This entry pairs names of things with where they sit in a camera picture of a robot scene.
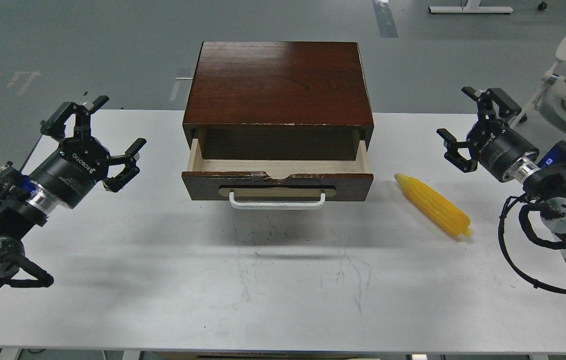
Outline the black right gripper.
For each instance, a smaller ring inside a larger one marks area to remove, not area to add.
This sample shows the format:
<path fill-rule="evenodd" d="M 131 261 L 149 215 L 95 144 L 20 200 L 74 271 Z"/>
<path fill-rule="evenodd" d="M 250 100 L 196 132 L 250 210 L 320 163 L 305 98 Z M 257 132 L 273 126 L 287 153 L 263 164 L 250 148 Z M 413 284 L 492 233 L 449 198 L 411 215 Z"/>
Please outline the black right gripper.
<path fill-rule="evenodd" d="M 473 173 L 481 164 L 499 182 L 511 181 L 510 168 L 520 158 L 534 161 L 539 155 L 539 149 L 509 125 L 521 113 L 521 106 L 501 88 L 479 91 L 464 86 L 462 92 L 477 103 L 478 121 L 462 142 L 447 129 L 437 129 L 446 148 L 444 158 L 463 173 Z M 463 149 L 469 150 L 470 159 L 460 154 Z"/>

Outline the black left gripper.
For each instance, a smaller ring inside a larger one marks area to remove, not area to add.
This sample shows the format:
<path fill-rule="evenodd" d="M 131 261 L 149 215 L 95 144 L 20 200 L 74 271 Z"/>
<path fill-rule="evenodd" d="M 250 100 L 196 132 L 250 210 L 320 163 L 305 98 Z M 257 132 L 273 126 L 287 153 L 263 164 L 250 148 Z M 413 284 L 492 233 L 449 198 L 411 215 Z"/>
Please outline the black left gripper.
<path fill-rule="evenodd" d="M 117 193 L 140 173 L 137 166 L 139 151 L 147 143 L 138 137 L 123 155 L 110 156 L 96 138 L 91 136 L 91 115 L 109 101 L 109 96 L 100 95 L 93 102 L 77 104 L 64 102 L 49 117 L 40 122 L 40 133 L 59 143 L 34 171 L 30 180 L 55 196 L 64 207 L 75 208 L 102 180 L 104 188 Z M 74 116 L 73 136 L 66 137 L 65 123 Z M 124 166 L 119 174 L 106 177 L 111 166 Z"/>

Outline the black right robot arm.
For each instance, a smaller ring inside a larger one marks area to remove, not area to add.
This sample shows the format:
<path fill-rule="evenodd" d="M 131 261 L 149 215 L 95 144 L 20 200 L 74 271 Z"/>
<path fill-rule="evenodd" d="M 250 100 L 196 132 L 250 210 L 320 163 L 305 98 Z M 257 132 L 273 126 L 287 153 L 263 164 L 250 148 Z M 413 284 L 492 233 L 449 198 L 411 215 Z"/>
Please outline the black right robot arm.
<path fill-rule="evenodd" d="M 539 150 L 512 127 L 522 114 L 516 101 L 500 88 L 463 93 L 477 103 L 477 122 L 465 141 L 438 129 L 445 159 L 464 173 L 483 166 L 501 183 L 520 182 L 524 202 L 520 224 L 527 238 L 548 249 L 566 249 L 566 142 L 560 141 L 539 159 Z"/>

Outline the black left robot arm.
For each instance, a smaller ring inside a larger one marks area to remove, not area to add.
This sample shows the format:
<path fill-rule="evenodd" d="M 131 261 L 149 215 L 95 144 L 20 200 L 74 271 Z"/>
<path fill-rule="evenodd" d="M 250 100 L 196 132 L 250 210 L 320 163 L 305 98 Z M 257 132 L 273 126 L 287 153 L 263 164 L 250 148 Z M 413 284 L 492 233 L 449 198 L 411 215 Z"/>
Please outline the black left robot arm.
<path fill-rule="evenodd" d="M 57 149 L 30 174 L 11 162 L 0 168 L 0 289 L 50 287 L 53 276 L 25 256 L 23 237 L 44 226 L 55 207 L 76 207 L 97 183 L 116 193 L 139 174 L 138 153 L 146 139 L 112 156 L 91 134 L 91 116 L 108 100 L 101 95 L 84 104 L 64 102 L 40 128 L 57 141 Z"/>

